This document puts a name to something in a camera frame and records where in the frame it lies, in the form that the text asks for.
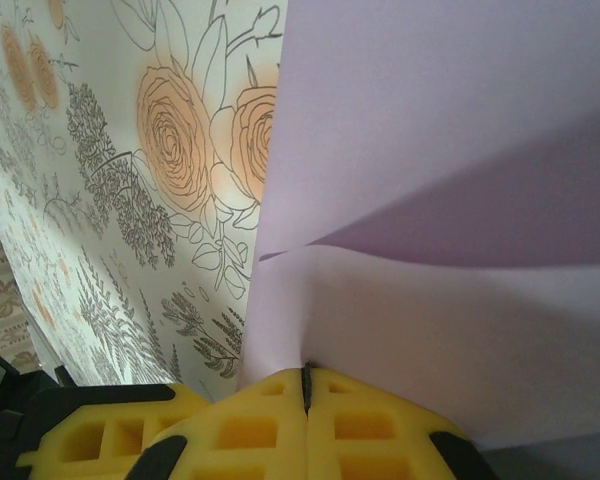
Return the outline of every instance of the rose drawing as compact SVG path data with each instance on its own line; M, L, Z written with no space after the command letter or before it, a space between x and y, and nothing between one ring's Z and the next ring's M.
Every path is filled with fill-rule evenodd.
M244 208L246 199L242 195L252 203L262 200L275 102L275 87L249 88L238 97L236 110L223 108L213 118L211 137L220 160L229 170L214 175L218 178L214 193L230 207ZM221 181L228 175L242 195L231 192L228 182Z
M211 195L210 121L200 95L182 68L147 68L137 101L140 142L161 195L191 213Z
M27 110L31 111L35 109L36 97L33 91L31 73L29 72L20 42L18 42L18 38L8 25L2 26L2 49L4 50L5 61L11 74L11 81L20 101L22 101Z
M54 109L58 106L56 76L51 63L49 62L47 51L40 42L40 39L36 39L31 43L29 53L31 56L31 67L36 86L38 87L42 98L49 105L49 108Z

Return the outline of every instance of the paper sheet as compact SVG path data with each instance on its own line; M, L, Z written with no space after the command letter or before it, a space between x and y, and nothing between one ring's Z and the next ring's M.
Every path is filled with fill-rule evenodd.
M305 0L285 35L243 382L311 359L484 447L599 432L600 0Z
M485 448L600 432L600 267L472 270L306 247L261 263L243 383L312 360Z

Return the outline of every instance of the wallpaper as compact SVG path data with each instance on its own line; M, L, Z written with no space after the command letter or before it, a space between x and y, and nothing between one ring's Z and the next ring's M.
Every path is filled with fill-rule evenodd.
M0 0L0 237L79 384L234 391L285 13Z

